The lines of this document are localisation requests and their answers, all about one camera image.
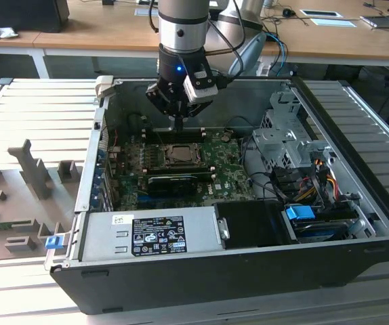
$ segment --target yellow wire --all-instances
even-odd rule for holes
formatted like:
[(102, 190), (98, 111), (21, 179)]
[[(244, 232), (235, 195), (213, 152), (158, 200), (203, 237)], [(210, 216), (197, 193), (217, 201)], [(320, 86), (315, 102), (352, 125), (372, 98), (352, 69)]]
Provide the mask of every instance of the yellow wire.
[(315, 188), (311, 188), (310, 190), (308, 190), (306, 193), (304, 193), (302, 196), (300, 196), (297, 200), (295, 200), (296, 202), (298, 201), (301, 201), (305, 198), (307, 198), (309, 195), (311, 195), (313, 192), (315, 192)]
[(327, 177), (327, 181), (329, 181), (333, 186), (333, 197), (336, 198), (336, 181), (330, 177)]

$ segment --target wooden desk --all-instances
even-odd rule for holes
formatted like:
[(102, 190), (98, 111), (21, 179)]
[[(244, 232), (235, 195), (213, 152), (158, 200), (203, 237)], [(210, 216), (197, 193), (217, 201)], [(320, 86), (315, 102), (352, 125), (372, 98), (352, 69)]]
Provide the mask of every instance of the wooden desk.
[(20, 32), (19, 37), (12, 39), (1, 39), (0, 47), (33, 47), (33, 41), (38, 37), (39, 32)]
[[(299, 17), (304, 17), (299, 9), (337, 11), (342, 19), (378, 15), (376, 10), (363, 7), (363, 0), (281, 0), (281, 4), (292, 6)], [(389, 1), (376, 4), (387, 13)], [(0, 53), (32, 56), (41, 78), (49, 77), (45, 56), (158, 57), (159, 37), (151, 31), (148, 17), (134, 16), (138, 6), (118, 2), (103, 7), (101, 1), (80, 0), (68, 0), (68, 5), (70, 18), (63, 32), (20, 31), (19, 38), (0, 41)], [(276, 6), (263, 14), (281, 17), (282, 11)], [(316, 26), (309, 19), (305, 22), (309, 26), (298, 19), (282, 19), (278, 25), (280, 38), (289, 49), (288, 62), (389, 66), (389, 30), (371, 30), (362, 21), (352, 21), (356, 28)], [(274, 30), (271, 22), (266, 25)], [(278, 52), (276, 43), (267, 43), (261, 59), (271, 62)]]
[[(359, 19), (360, 16), (377, 16), (374, 9), (363, 7), (362, 0), (281, 0), (281, 4), (290, 5), (298, 17), (307, 18), (300, 9), (316, 9), (339, 12), (343, 18), (349, 19), (356, 27), (317, 26), (311, 20), (282, 19), (278, 25), (281, 40), (289, 50), (289, 59), (310, 58), (311, 62), (325, 59), (348, 60), (385, 60), (389, 61), (389, 30), (371, 29), (370, 25)], [(377, 1), (376, 5), (389, 14), (389, 1)], [(283, 8), (266, 9), (263, 16), (282, 16)], [(266, 26), (274, 32), (274, 24)], [(270, 51), (277, 55), (276, 44), (266, 45), (264, 55)]]
[(151, 30), (148, 17), (134, 15), (139, 6), (128, 3), (103, 6), (101, 1), (80, 0), (68, 0), (68, 4), (68, 26), (57, 34), (42, 32), (34, 41), (35, 47), (158, 51), (159, 36)]

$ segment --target power supply label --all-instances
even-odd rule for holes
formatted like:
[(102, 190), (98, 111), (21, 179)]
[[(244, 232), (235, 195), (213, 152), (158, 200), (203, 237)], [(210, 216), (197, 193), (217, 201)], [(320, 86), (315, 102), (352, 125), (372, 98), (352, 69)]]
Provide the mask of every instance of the power supply label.
[(184, 219), (160, 217), (133, 220), (131, 253), (134, 256), (185, 253)]

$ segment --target white table leg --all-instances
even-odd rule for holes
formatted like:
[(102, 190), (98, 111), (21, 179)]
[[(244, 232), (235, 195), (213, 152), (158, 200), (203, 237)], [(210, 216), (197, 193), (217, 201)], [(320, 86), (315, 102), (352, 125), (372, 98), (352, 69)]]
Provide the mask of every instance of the white table leg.
[(92, 67), (94, 68), (94, 72), (100, 73), (100, 63), (98, 62), (98, 58), (96, 56), (91, 57), (92, 59)]
[(43, 49), (30, 49), (28, 51), (29, 55), (32, 57), (33, 62), (35, 63), (35, 68), (37, 69), (39, 78), (49, 79), (49, 73), (47, 66), (45, 65), (45, 53)]

